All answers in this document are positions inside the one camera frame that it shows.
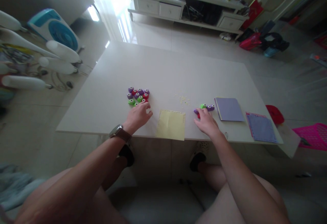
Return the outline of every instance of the person's right hand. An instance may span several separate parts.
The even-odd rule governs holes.
[[[203,133],[205,133],[209,137],[221,133],[217,122],[214,120],[214,118],[206,108],[204,109],[197,108],[197,111],[200,114],[200,121],[194,119],[194,123]]]
[[[128,113],[126,122],[123,123],[123,129],[130,135],[133,135],[139,128],[149,121],[150,117],[152,117],[152,111],[149,113],[146,112],[146,110],[150,108],[150,103],[143,101],[136,107],[132,108]]]

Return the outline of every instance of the blue paper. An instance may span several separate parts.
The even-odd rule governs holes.
[[[254,140],[277,143],[271,120],[253,113],[246,114]]]
[[[215,98],[221,121],[244,122],[244,117],[235,98]]]

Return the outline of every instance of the foot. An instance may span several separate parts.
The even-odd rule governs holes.
[[[127,167],[130,167],[134,164],[134,155],[132,153],[131,145],[129,142],[123,146],[118,155],[124,156],[127,159]]]
[[[198,164],[207,160],[206,154],[209,150],[209,143],[206,141],[199,141],[197,149],[193,153],[190,162],[190,168],[193,172],[198,171]]]

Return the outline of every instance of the pink plastic basket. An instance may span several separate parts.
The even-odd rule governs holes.
[[[299,147],[327,151],[327,125],[316,123],[312,126],[293,129],[293,131],[310,144],[309,146],[301,142]]]

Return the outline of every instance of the wristwatch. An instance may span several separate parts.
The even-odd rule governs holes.
[[[123,139],[125,142],[129,142],[132,136],[123,130],[123,126],[121,124],[117,125],[109,134],[110,138],[114,136],[118,136],[119,138]]]

